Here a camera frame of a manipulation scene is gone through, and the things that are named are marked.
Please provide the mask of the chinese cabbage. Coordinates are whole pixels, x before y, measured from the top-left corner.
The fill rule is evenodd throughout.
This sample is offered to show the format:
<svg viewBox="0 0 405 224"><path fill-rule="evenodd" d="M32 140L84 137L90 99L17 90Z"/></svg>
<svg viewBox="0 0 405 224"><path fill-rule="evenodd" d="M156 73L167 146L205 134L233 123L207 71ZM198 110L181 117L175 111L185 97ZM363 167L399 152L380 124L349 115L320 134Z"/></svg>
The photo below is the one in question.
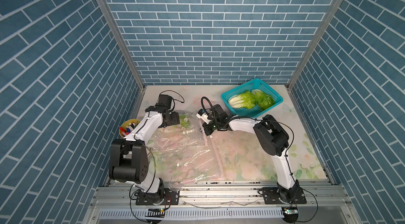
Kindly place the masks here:
<svg viewBox="0 0 405 224"><path fill-rule="evenodd" d="M259 89L254 89L251 91L251 93L254 95L256 104L262 109L266 110L273 105L275 105L275 101L271 95L266 94L265 92L259 90Z"/></svg>
<svg viewBox="0 0 405 224"><path fill-rule="evenodd" d="M188 130L191 128L192 125L187 115L183 114L180 116L180 126L182 130Z"/></svg>
<svg viewBox="0 0 405 224"><path fill-rule="evenodd" d="M230 98L228 104L234 109L253 109L256 106L256 100L254 95L247 90Z"/></svg>

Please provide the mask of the zip-top bag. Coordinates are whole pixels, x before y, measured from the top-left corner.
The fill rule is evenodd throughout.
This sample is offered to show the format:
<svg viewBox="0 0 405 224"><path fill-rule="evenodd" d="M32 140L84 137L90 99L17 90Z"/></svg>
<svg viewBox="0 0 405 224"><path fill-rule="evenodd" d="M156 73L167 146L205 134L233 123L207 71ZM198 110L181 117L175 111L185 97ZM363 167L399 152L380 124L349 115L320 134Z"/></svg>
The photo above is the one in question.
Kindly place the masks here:
<svg viewBox="0 0 405 224"><path fill-rule="evenodd" d="M158 135L164 137L183 137L187 139L203 138L197 117L187 111L179 111L179 124L158 129Z"/></svg>
<svg viewBox="0 0 405 224"><path fill-rule="evenodd" d="M148 146L156 158L157 172L165 181L221 177L213 148L194 126L158 129Z"/></svg>
<svg viewBox="0 0 405 224"><path fill-rule="evenodd" d="M166 186L179 189L199 182L221 181L224 178L215 152L209 146L163 146L157 142L149 148L156 158L156 176Z"/></svg>

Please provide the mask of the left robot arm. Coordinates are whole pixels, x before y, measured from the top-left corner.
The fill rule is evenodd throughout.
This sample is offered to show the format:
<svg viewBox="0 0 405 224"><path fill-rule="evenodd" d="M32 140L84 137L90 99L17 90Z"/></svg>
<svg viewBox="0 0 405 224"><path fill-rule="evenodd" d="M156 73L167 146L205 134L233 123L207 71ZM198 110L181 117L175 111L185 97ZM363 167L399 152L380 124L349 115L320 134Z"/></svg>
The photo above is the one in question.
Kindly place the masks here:
<svg viewBox="0 0 405 224"><path fill-rule="evenodd" d="M159 205L165 200L163 181L149 170L147 143L160 128L180 124L179 113L174 111L175 100L160 94L154 106L148 107L141 122L122 139L115 139L110 146L109 178L136 187L130 199L139 205Z"/></svg>

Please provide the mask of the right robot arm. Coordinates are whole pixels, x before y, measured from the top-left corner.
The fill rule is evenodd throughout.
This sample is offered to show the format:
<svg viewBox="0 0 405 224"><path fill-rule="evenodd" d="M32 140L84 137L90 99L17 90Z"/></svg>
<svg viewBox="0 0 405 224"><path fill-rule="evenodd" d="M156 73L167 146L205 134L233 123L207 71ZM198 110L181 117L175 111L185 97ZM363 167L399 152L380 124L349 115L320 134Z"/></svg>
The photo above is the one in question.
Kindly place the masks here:
<svg viewBox="0 0 405 224"><path fill-rule="evenodd" d="M295 178L289 160L289 135L271 115L262 118L228 115L220 105L200 109L196 117L203 121L205 135L214 131L242 131L256 135L262 149L271 156L277 174L277 193L285 204L305 203L306 198Z"/></svg>

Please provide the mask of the yellow pen cup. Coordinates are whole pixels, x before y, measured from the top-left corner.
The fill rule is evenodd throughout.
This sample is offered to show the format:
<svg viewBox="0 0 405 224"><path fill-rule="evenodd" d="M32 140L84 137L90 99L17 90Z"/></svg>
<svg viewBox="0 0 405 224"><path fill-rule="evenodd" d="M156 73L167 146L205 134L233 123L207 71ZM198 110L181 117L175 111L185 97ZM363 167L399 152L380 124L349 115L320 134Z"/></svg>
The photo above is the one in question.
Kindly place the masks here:
<svg viewBox="0 0 405 224"><path fill-rule="evenodd" d="M130 119L130 120L127 120L126 122L124 122L121 125L121 127L123 127L124 129L129 129L130 132L132 132L139 123L140 123L140 121L138 119Z"/></svg>

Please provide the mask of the red marker pen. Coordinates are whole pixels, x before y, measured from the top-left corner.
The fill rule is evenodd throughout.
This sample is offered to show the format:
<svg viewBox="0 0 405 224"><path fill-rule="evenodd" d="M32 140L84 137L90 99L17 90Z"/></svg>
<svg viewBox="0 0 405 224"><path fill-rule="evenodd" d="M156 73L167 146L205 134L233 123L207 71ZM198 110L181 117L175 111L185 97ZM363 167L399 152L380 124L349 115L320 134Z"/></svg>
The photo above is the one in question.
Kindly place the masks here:
<svg viewBox="0 0 405 224"><path fill-rule="evenodd" d="M124 129L123 127L120 127L120 134L124 137L130 133L129 129Z"/></svg>

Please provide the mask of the teal plastic basket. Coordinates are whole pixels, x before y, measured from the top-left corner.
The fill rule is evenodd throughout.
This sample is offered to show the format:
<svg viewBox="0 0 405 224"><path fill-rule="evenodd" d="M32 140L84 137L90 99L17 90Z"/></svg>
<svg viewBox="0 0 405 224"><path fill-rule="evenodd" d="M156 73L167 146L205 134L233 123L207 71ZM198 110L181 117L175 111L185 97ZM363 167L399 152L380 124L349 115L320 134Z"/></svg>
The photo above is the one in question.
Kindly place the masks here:
<svg viewBox="0 0 405 224"><path fill-rule="evenodd" d="M230 112L258 118L283 102L273 88L260 79L251 80L221 95Z"/></svg>

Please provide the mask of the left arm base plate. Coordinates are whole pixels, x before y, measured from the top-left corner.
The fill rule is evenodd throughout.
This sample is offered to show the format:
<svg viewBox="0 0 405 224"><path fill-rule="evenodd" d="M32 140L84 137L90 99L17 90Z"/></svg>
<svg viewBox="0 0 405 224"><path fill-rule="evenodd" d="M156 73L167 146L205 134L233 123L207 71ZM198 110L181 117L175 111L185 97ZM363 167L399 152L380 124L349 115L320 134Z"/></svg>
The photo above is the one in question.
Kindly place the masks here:
<svg viewBox="0 0 405 224"><path fill-rule="evenodd" d="M164 188L161 192L144 193L137 190L133 193L132 199L136 201L137 206L178 205L179 191Z"/></svg>

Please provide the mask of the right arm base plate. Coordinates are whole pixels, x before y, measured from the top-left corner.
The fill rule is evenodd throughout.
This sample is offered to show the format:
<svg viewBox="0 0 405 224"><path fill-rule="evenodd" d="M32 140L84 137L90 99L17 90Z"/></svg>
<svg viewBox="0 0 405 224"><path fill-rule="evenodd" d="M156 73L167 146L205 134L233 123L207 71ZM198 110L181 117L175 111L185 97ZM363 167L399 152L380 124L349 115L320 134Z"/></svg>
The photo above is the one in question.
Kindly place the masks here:
<svg viewBox="0 0 405 224"><path fill-rule="evenodd" d="M264 187L258 190L266 205L303 205L307 203L305 194L300 187L285 189L283 187Z"/></svg>

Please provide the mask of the aluminium mounting rail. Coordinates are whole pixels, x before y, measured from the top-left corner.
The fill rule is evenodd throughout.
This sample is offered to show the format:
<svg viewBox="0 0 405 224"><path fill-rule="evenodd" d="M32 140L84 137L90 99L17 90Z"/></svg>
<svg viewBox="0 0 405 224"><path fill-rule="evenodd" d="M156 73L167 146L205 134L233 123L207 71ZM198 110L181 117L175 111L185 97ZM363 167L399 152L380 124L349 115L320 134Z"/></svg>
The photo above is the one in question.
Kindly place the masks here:
<svg viewBox="0 0 405 224"><path fill-rule="evenodd" d="M346 207L351 206L342 186L326 182L304 182L303 192L292 206L305 207ZM90 204L91 208L128 208L130 206L130 186L112 183L99 187ZM162 204L174 207L254 207L283 206L276 184L272 182L205 182L186 185L177 192L169 191Z"/></svg>

